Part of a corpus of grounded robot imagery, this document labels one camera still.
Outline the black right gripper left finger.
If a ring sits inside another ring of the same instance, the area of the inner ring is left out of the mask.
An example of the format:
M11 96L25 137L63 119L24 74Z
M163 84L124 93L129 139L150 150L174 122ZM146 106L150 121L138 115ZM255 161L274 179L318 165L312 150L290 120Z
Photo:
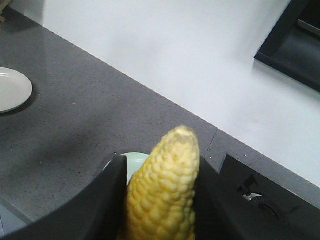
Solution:
M115 156L76 197L5 240L115 240L123 216L127 158Z

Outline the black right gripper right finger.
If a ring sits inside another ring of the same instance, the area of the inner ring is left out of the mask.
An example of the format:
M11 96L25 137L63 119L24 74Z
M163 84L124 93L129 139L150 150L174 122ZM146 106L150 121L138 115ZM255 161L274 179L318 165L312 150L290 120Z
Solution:
M195 238L197 240L249 240L248 205L218 172L200 158L195 187Z

